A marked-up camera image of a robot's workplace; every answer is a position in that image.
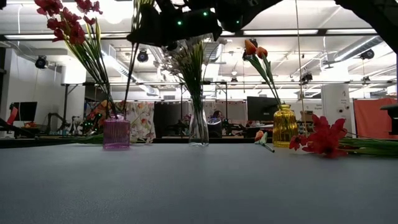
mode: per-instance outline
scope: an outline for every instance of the white wall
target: white wall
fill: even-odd
[[[35,122],[47,124],[48,113],[58,112],[63,104],[61,74],[53,69],[39,70],[34,62],[18,56],[13,49],[6,51],[5,69],[2,87],[0,117],[7,120],[10,116],[9,105],[13,102],[37,102]]]

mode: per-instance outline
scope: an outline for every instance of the orange partition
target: orange partition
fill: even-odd
[[[397,100],[385,98],[380,100],[355,100],[355,122],[357,134],[376,139],[398,139],[390,135],[391,118],[381,106],[397,103]]]

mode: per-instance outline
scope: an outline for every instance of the yellow glass vase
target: yellow glass vase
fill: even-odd
[[[290,105],[280,105],[279,111],[274,114],[274,130],[272,143],[275,147],[289,147],[293,136],[298,135],[296,115]]]

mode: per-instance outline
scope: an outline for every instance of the computer monitor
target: computer monitor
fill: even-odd
[[[248,120],[273,121],[276,111],[278,102],[275,98],[248,96]]]
[[[19,110],[14,121],[35,120],[37,102],[21,102],[21,103],[13,103],[13,105]]]

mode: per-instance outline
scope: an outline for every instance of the desk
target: desk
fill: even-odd
[[[254,144],[0,149],[0,223],[397,223],[398,161]]]

